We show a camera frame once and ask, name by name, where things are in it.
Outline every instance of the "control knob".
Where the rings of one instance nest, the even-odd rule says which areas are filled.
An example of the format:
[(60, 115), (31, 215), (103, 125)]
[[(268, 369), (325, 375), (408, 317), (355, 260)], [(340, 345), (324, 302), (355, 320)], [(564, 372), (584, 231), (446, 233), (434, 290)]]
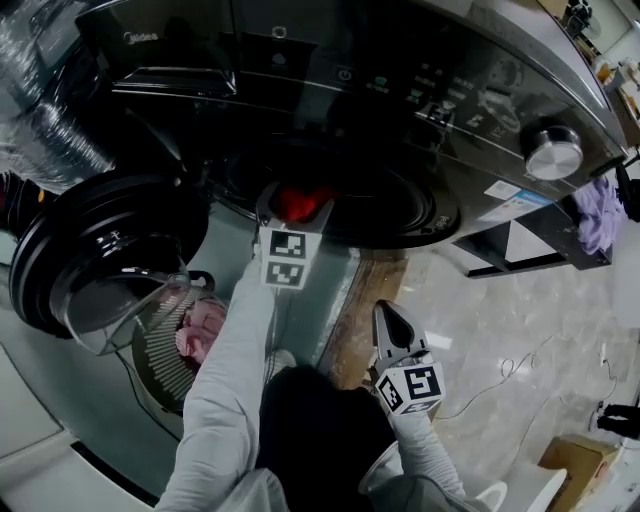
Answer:
[(527, 137), (527, 172), (540, 180), (560, 180), (582, 165), (580, 137), (566, 126), (551, 126)]

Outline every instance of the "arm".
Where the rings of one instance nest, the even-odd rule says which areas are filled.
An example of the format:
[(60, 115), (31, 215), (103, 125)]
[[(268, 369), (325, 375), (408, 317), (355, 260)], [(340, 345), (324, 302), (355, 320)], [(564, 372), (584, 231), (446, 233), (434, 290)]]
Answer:
[(465, 496), (458, 472), (426, 413), (393, 416), (402, 468), (408, 476), (426, 476), (459, 498)]
[(265, 345), (274, 310), (252, 261), (184, 408), (184, 436), (156, 510), (209, 512), (253, 469), (258, 455)]

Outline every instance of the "label sticker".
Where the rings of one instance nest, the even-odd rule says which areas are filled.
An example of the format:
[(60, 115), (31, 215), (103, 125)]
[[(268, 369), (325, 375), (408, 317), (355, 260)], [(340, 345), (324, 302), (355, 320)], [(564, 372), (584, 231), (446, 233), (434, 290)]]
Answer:
[(272, 288), (302, 290), (321, 240), (318, 233), (261, 227), (260, 282)]
[(440, 400), (434, 400), (433, 402), (423, 402), (417, 404), (411, 404), (407, 407), (402, 414), (411, 414), (414, 412), (423, 412), (432, 409), (436, 404), (440, 403)]
[(539, 210), (544, 206), (553, 203), (546, 197), (539, 196), (533, 192), (522, 190), (502, 205), (486, 213), (478, 220), (483, 222), (509, 222), (527, 213)]
[(505, 181), (498, 180), (487, 190), (485, 190), (484, 193), (488, 196), (497, 197), (498, 199), (506, 201), (507, 199), (511, 199), (521, 190), (521, 188), (518, 188), (515, 185), (511, 185), (510, 183), (507, 183)]
[(407, 389), (411, 400), (440, 396), (440, 386), (432, 368), (409, 368), (405, 370), (404, 376), (407, 380)]
[(400, 396), (400, 393), (391, 382), (389, 376), (385, 376), (384, 379), (382, 379), (380, 385), (378, 386), (378, 390), (382, 394), (385, 402), (387, 402), (387, 405), (389, 406), (389, 409), (391, 409), (391, 412), (397, 411), (398, 408), (401, 407), (404, 403), (402, 397)]

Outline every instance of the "sleeve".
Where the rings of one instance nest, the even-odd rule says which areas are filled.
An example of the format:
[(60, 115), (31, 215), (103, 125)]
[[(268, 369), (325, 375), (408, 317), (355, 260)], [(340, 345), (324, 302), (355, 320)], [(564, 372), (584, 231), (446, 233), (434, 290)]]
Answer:
[(407, 476), (426, 476), (454, 496), (464, 498), (462, 482), (426, 413), (393, 416), (402, 468)]
[(369, 499), (375, 512), (492, 512), (478, 500), (443, 492), (424, 476), (397, 476), (374, 489)]
[(227, 319), (189, 391), (184, 436), (156, 510), (215, 510), (258, 454), (265, 345), (275, 299), (252, 261), (236, 285)]

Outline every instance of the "midea logo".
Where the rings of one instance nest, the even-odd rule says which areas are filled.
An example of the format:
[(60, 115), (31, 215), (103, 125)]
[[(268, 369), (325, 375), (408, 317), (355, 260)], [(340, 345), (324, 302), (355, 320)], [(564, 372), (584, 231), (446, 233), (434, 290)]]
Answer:
[(124, 33), (124, 42), (127, 44), (146, 43), (147, 41), (157, 41), (158, 34), (134, 34), (133, 32)]

